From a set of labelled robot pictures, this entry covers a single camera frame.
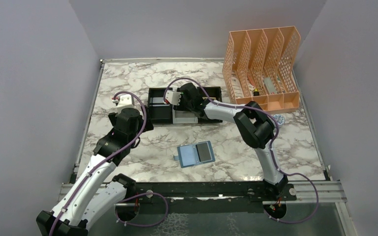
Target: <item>white marble surface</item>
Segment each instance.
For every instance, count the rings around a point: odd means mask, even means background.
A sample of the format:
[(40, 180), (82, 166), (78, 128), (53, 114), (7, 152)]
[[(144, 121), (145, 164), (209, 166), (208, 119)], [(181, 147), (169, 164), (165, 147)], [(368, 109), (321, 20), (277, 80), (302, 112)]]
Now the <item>white marble surface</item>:
[[(111, 97), (126, 90), (147, 103), (148, 88), (166, 87), (177, 77), (196, 79), (203, 86), (220, 86), (229, 102), (220, 62), (107, 63), (98, 90), (78, 176), (83, 172), (101, 137), (112, 128), (108, 113), (114, 112)], [(186, 81), (178, 81), (181, 86)], [(323, 169), (303, 109), (284, 114), (285, 124), (275, 141), (281, 167), (287, 173), (300, 172), (313, 180), (324, 179)], [(181, 168), (177, 146), (210, 140), (216, 161)], [(106, 179), (123, 173), (136, 181), (235, 181), (262, 180), (263, 170), (252, 148), (247, 146), (235, 124), (157, 126), (141, 135), (141, 143)], [(290, 180), (302, 180), (290, 177)]]

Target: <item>blue and white patterned object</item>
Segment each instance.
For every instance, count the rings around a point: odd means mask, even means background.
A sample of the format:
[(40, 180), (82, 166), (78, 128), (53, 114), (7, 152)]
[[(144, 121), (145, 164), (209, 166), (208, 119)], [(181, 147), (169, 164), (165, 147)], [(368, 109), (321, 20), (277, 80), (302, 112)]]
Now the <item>blue and white patterned object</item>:
[(278, 121), (279, 126), (282, 126), (284, 124), (284, 116), (280, 114), (274, 114), (273, 118), (275, 118)]

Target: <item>orange plastic organizer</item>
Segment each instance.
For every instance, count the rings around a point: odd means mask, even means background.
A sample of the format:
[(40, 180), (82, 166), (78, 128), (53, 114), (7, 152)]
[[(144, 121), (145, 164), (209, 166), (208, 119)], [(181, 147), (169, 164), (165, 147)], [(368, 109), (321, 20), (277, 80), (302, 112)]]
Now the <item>orange plastic organizer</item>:
[[(230, 32), (222, 69), (230, 101), (255, 101), (272, 114), (297, 110), (299, 91), (292, 68), (300, 41), (295, 26)], [(272, 94), (263, 82), (267, 77), (276, 90)], [(253, 96), (254, 89), (259, 96)]]

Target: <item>wire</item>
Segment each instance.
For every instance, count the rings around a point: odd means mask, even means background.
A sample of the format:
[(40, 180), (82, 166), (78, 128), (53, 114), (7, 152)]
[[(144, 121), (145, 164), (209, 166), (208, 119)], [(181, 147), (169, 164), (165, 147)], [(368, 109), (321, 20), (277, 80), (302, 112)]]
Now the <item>wire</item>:
[[(135, 136), (135, 138), (133, 140), (131, 140), (131, 142), (129, 142), (127, 145), (125, 145), (124, 147), (122, 147), (121, 149), (119, 149), (118, 151), (112, 153), (111, 155), (109, 155), (108, 157), (106, 157), (105, 159), (103, 159), (101, 162), (99, 162), (97, 165), (95, 165), (90, 171), (89, 171), (89, 175), (85, 175), (85, 177), (82, 179), (82, 181), (77, 185), (77, 188), (73, 191), (72, 195), (70, 196), (70, 198), (66, 201), (66, 203), (64, 204), (64, 206), (62, 207), (62, 210), (64, 211), (67, 211), (67, 207), (70, 205), (70, 203), (73, 201), (74, 197), (76, 197), (77, 193), (80, 191), (80, 189), (82, 188), (83, 184), (85, 184), (85, 182), (88, 180), (88, 178), (90, 176), (92, 176), (93, 172), (95, 172), (101, 165), (103, 165), (105, 162), (113, 159), (118, 153), (121, 153), (123, 150), (125, 150), (126, 148), (128, 148), (129, 146), (131, 146), (139, 137), (140, 135), (143, 133), (144, 131), (144, 128), (146, 127), (146, 123), (147, 123), (147, 112), (146, 112), (146, 109), (144, 108), (144, 103), (141, 101), (141, 99), (139, 97), (137, 97), (137, 95), (135, 95), (134, 93), (132, 92), (128, 92), (128, 91), (120, 91), (118, 93), (116, 93), (113, 97), (113, 99), (116, 99), (117, 96), (119, 94), (122, 94), (122, 93), (126, 93), (126, 94), (129, 94), (131, 95), (132, 97), (134, 97), (135, 99), (137, 99), (137, 101), (140, 103), (141, 105), (141, 110), (143, 112), (143, 125), (140, 129), (140, 131), (137, 133), (137, 135)], [(63, 211), (60, 211), (59, 214), (57, 215), (56, 219), (54, 220), (51, 228), (50, 228), (50, 232), (49, 232), (49, 236), (53, 236), (53, 232), (54, 232), (54, 229), (56, 228), (56, 225), (57, 225), (57, 222), (60, 220), (61, 216), (63, 215)]]
[(208, 100), (209, 100), (211, 103), (213, 103), (213, 104), (215, 104), (215, 105), (217, 105), (217, 106), (222, 106), (222, 107), (227, 107), (227, 108), (236, 108), (236, 109), (244, 109), (244, 108), (246, 108), (246, 109), (250, 109), (250, 110), (258, 111), (258, 112), (261, 112), (261, 113), (267, 115), (267, 117), (269, 117), (269, 118), (273, 121), (273, 123), (275, 124), (275, 127), (276, 127), (276, 133), (275, 133), (275, 135), (273, 136), (272, 140), (270, 140), (270, 143), (269, 143), (269, 150), (270, 150), (270, 155), (272, 156), (273, 164), (275, 165), (276, 169), (277, 169), (281, 174), (286, 175), (286, 176), (302, 176), (302, 177), (305, 178), (309, 183), (311, 183), (312, 187), (314, 188), (315, 195), (316, 195), (316, 206), (315, 206), (313, 212), (312, 212), (309, 216), (305, 217), (305, 218), (302, 219), (302, 220), (297, 220), (297, 221), (285, 221), (285, 220), (280, 220), (280, 219), (276, 219), (276, 218), (270, 216), (266, 211), (265, 211), (265, 213), (269, 216), (270, 219), (275, 220), (275, 221), (280, 222), (280, 223), (285, 223), (285, 224), (298, 224), (298, 223), (302, 223), (302, 222), (305, 222), (305, 221), (311, 219), (311, 218), (315, 215), (315, 213), (316, 213), (316, 211), (318, 210), (318, 207), (319, 207), (319, 195), (318, 195), (318, 191), (317, 191), (317, 189), (316, 189), (315, 184), (314, 184), (314, 183), (313, 183), (308, 177), (306, 177), (305, 175), (303, 175), (303, 174), (301, 174), (301, 173), (292, 173), (292, 174), (288, 174), (288, 173), (282, 171), (282, 170), (280, 169), (280, 167), (278, 166), (278, 164), (277, 164), (277, 162), (276, 162), (275, 154), (273, 153), (273, 142), (275, 141), (275, 139), (277, 138), (277, 136), (278, 136), (278, 134), (279, 134), (279, 125), (278, 125), (277, 120), (276, 120), (272, 115), (270, 115), (268, 112), (263, 111), (263, 110), (258, 109), (258, 108), (255, 108), (255, 107), (248, 107), (248, 106), (242, 106), (242, 105), (240, 105), (240, 106), (237, 106), (237, 105), (232, 106), (232, 105), (227, 105), (227, 104), (224, 104), (224, 103), (218, 103), (218, 102), (216, 102), (216, 101), (214, 101), (214, 100), (212, 100), (212, 99), (210, 98), (210, 96), (208, 95), (208, 93), (206, 92), (206, 90), (203, 88), (203, 86), (202, 86), (200, 83), (198, 83), (196, 80), (191, 79), (191, 78), (178, 78), (178, 79), (175, 79), (174, 81), (170, 82), (169, 85), (166, 87), (166, 90), (164, 90), (163, 100), (166, 100), (166, 92), (169, 90), (170, 86), (171, 86), (174, 82), (179, 81), (179, 80), (189, 80), (189, 81), (192, 81), (192, 82), (194, 82), (195, 84), (197, 84), (197, 85), (201, 88), (201, 90), (204, 92), (204, 94), (206, 95), (206, 97), (208, 98)]
[(132, 226), (144, 227), (144, 228), (145, 228), (145, 227), (152, 227), (152, 226), (158, 225), (158, 224), (160, 224), (161, 222), (165, 221), (166, 218), (167, 218), (167, 215), (168, 215), (168, 213), (169, 213), (169, 204), (167, 203), (166, 198), (165, 198), (163, 195), (161, 195), (160, 193), (140, 193), (140, 194), (137, 194), (137, 195), (132, 196), (132, 197), (130, 197), (130, 198), (123, 199), (122, 201), (120, 201), (120, 203), (123, 203), (123, 202), (129, 201), (129, 200), (134, 199), (134, 198), (137, 198), (137, 199), (138, 199), (139, 197), (141, 197), (141, 196), (146, 196), (146, 195), (156, 195), (156, 196), (159, 196), (159, 197), (161, 197), (161, 198), (163, 199), (164, 203), (166, 204), (166, 212), (164, 213), (164, 216), (163, 216), (163, 218), (162, 218), (161, 220), (159, 220), (159, 221), (157, 221), (157, 222), (155, 222), (155, 223), (153, 223), (153, 224), (150, 224), (150, 225), (134, 224), (134, 223), (129, 223), (129, 222), (127, 222), (127, 221), (123, 221), (123, 220), (121, 220), (121, 219), (119, 218), (117, 212), (115, 212), (115, 215), (116, 215), (116, 217), (117, 217), (117, 219), (118, 219), (117, 222), (124, 223), (125, 225), (132, 225)]

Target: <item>gray wall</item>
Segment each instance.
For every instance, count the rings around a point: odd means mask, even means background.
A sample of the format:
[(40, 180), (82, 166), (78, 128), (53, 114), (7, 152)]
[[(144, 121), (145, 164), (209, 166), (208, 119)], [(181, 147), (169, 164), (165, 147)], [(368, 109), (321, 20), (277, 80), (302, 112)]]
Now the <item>gray wall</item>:
[(219, 57), (228, 32), (295, 25), (326, 0), (70, 0), (100, 58)]
[(68, 1), (0, 0), (0, 236), (38, 235), (57, 202), (98, 65)]
[(328, 0), (296, 74), (359, 235), (378, 236), (378, 1)]

